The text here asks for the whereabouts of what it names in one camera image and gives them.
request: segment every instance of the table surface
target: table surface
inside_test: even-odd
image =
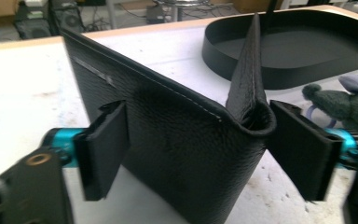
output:
[[[358,15],[337,7],[309,7]],[[162,75],[224,104],[229,81],[201,58],[203,32],[216,19],[182,21],[85,34]],[[358,74],[357,71],[347,75]],[[335,77],[318,82],[342,89]],[[267,97],[302,108],[302,87],[266,91]],[[36,149],[57,127],[87,127],[72,68],[60,37],[0,44],[0,173]],[[168,204],[121,167],[106,200],[83,202],[76,168],[64,169],[76,223],[186,223]],[[310,203],[298,194],[281,167],[266,152],[237,200],[227,224],[342,223],[341,205],[353,172],[336,169],[325,202]]]

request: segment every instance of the speaker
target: speaker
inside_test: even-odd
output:
[[[52,0],[51,11],[57,27],[70,29],[79,33],[84,32],[76,1],[74,0]]]
[[[21,39],[57,35],[57,29],[49,16],[48,4],[43,7],[27,7],[25,4],[19,4],[14,26]]]

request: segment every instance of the pebbled leather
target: pebbled leather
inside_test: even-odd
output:
[[[227,108],[62,30],[90,121],[101,105],[126,101],[131,148],[123,165],[191,223],[225,222],[276,126],[261,83],[258,26],[255,15]]]

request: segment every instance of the white stitching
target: white stitching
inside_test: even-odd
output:
[[[153,81],[153,82],[156,82],[157,84],[159,84],[160,86],[166,88],[167,90],[172,91],[172,92],[174,92],[174,93],[176,93],[176,94],[178,94],[178,95],[184,97],[185,99],[187,99],[188,101],[190,101],[190,102],[193,103],[194,105],[198,106],[198,107],[201,108],[202,110],[208,112],[208,113],[211,114],[212,116],[214,116],[214,117],[216,117],[217,119],[219,119],[219,122],[221,121],[221,118],[220,118],[219,116],[217,116],[215,113],[209,111],[208,109],[206,109],[206,108],[203,107],[202,105],[199,105],[198,103],[196,103],[196,102],[193,101],[192,99],[186,97],[185,95],[183,95],[183,94],[181,94],[181,93],[179,93],[179,92],[177,92],[177,91],[174,91],[173,89],[171,89],[171,88],[169,88],[169,87],[167,87],[167,86],[161,84],[160,82],[158,82],[158,81],[156,81],[156,80],[154,80],[154,79],[152,79],[152,78],[150,78],[150,77],[145,76],[145,75],[142,74],[141,72],[139,72],[139,71],[137,71],[137,70],[135,70],[135,69],[133,69],[133,68],[131,68],[131,67],[128,67],[126,64],[121,63],[121,62],[119,62],[118,60],[116,60],[116,59],[114,59],[114,58],[111,58],[110,56],[108,56],[108,55],[106,55],[106,54],[100,52],[99,50],[96,50],[96,49],[93,49],[93,48],[91,48],[91,47],[89,47],[89,46],[86,46],[85,44],[83,44],[83,43],[81,43],[80,41],[78,41],[78,40],[72,38],[72,37],[69,36],[69,35],[68,35],[68,37],[71,38],[71,39],[73,39],[73,40],[75,40],[77,43],[83,45],[84,47],[86,47],[86,48],[88,48],[88,49],[95,50],[95,51],[97,51],[98,53],[101,53],[102,55],[108,57],[109,59],[114,60],[115,62],[120,63],[121,65],[123,65],[123,66],[129,68],[130,70],[141,74],[141,76],[143,76],[143,77],[145,77],[145,78],[147,78],[147,79],[149,79],[149,80],[151,80],[151,81]]]

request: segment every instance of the black oval tray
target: black oval tray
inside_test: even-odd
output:
[[[225,18],[205,30],[202,58],[226,79],[237,64],[253,15]],[[266,14],[260,15],[261,27]],[[316,10],[274,12],[262,31],[266,90],[283,90],[358,69],[358,20]]]

